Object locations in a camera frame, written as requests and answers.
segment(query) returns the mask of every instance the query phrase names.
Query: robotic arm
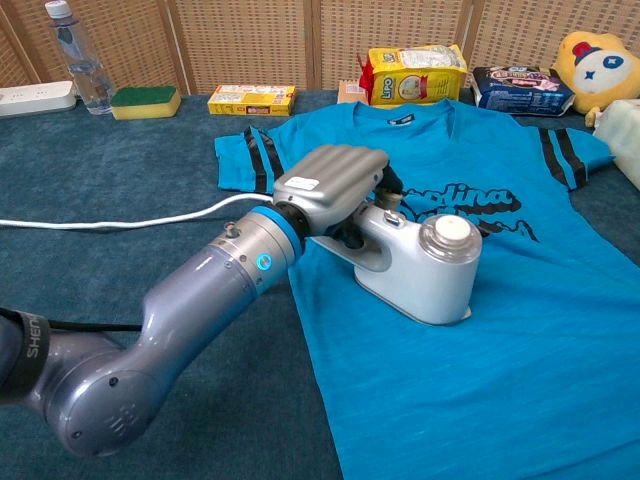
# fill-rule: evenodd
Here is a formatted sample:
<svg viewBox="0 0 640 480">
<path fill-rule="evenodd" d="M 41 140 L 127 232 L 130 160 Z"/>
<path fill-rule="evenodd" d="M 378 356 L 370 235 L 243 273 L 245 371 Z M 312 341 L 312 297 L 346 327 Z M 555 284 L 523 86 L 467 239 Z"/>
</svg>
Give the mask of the robotic arm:
<svg viewBox="0 0 640 480">
<path fill-rule="evenodd" d="M 274 185 L 258 206 L 144 298 L 137 342 L 104 333 L 49 331 L 46 320 L 0 310 L 0 402 L 43 417 L 66 449 L 109 455 L 144 433 L 176 378 L 300 257 L 383 187 L 402 184 L 380 150 L 324 146 Z"/>
</svg>

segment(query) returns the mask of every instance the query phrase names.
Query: blue t-shirt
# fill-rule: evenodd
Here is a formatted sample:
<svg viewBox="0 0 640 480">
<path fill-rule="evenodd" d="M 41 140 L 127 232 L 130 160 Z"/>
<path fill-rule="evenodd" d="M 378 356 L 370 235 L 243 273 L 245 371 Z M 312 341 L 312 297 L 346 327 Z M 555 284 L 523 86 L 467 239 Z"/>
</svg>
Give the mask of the blue t-shirt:
<svg viewBox="0 0 640 480">
<path fill-rule="evenodd" d="M 569 200 L 607 146 L 447 100 L 340 104 L 216 139 L 219 187 L 271 191 L 323 144 L 385 150 L 409 219 L 485 235 L 453 327 L 409 320 L 313 242 L 290 270 L 345 478 L 638 475 L 640 269 Z"/>
</svg>

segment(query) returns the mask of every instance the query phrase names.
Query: white power cord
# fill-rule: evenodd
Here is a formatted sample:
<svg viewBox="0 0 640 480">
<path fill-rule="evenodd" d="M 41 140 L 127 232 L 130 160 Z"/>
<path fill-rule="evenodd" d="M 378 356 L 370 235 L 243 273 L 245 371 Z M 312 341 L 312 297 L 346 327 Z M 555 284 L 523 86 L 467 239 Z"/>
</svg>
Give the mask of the white power cord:
<svg viewBox="0 0 640 480">
<path fill-rule="evenodd" d="M 20 228 L 47 228 L 50 230 L 97 230 L 100 228 L 145 228 L 154 225 L 163 225 L 166 223 L 184 222 L 194 218 L 204 217 L 216 210 L 225 207 L 233 202 L 240 200 L 261 200 L 264 202 L 272 202 L 273 199 L 268 195 L 259 193 L 240 193 L 232 197 L 225 198 L 221 202 L 212 205 L 209 208 L 193 213 L 185 213 L 184 215 L 176 215 L 174 217 L 156 218 L 153 220 L 145 220 L 142 222 L 96 222 L 96 223 L 45 223 L 45 222 L 23 222 L 20 220 L 0 220 L 0 227 L 20 227 Z"/>
</svg>

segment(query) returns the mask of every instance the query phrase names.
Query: t-shirt sleeve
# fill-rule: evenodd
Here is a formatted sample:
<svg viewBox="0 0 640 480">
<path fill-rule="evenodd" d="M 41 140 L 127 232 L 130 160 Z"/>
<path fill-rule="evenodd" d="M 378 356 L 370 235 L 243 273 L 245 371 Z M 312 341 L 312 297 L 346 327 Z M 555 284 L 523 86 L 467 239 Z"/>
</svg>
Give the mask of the t-shirt sleeve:
<svg viewBox="0 0 640 480">
<path fill-rule="evenodd" d="M 593 171 L 613 160 L 607 144 L 587 132 L 530 128 L 537 131 L 549 174 L 568 190 L 583 187 Z"/>
<path fill-rule="evenodd" d="M 251 126 L 241 134 L 216 138 L 218 188 L 272 193 L 275 180 L 300 160 L 292 158 L 289 147 L 300 141 L 304 117 L 298 115 L 267 131 Z"/>
</svg>

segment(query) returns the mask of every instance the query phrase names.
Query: yellow plush toy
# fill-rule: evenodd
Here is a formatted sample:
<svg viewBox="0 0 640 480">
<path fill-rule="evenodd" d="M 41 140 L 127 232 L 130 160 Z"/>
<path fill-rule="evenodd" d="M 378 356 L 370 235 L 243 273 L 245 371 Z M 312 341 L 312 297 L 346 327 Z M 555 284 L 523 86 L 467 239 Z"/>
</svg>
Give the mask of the yellow plush toy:
<svg viewBox="0 0 640 480">
<path fill-rule="evenodd" d="M 576 94 L 573 108 L 586 114 L 588 127 L 614 100 L 640 96 L 640 58 L 611 33 L 570 33 L 560 44 L 553 68 Z"/>
</svg>

